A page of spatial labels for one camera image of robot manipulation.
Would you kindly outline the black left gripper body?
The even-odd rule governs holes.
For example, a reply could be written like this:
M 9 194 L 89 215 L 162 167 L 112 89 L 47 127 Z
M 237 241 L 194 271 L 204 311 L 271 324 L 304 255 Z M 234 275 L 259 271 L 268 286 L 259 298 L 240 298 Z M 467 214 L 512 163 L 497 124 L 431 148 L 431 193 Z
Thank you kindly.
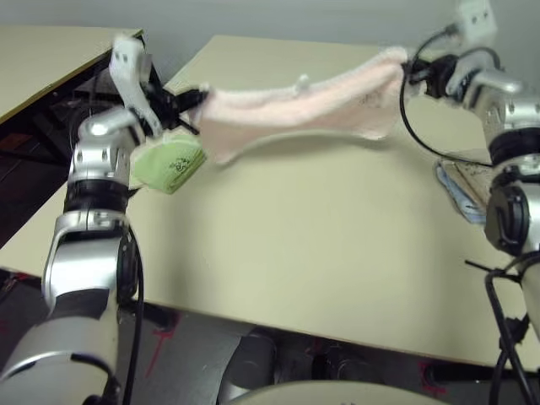
M 147 86 L 145 95 L 165 130 L 174 130 L 178 127 L 187 128 L 187 123 L 181 118 L 186 104 L 186 96 L 183 93 L 172 94 L 166 89 Z

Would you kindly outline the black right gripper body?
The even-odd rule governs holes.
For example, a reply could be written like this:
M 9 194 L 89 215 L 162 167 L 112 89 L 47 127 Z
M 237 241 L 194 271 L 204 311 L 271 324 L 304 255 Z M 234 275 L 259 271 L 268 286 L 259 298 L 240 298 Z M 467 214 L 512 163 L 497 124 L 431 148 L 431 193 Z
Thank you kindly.
M 425 93 L 434 99 L 446 97 L 446 85 L 455 72 L 458 56 L 445 55 L 426 62 L 424 69 Z

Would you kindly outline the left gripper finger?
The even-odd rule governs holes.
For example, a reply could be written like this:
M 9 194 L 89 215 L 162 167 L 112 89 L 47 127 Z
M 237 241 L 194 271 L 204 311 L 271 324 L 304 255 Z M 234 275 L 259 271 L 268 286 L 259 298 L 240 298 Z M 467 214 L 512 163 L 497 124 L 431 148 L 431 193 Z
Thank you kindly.
M 197 116 L 200 114 L 202 108 L 204 107 L 206 98 L 198 96 L 193 99 L 189 99 L 184 103 L 183 113 L 187 116 Z
M 181 93 L 182 104 L 201 104 L 209 95 L 207 89 L 192 88 Z

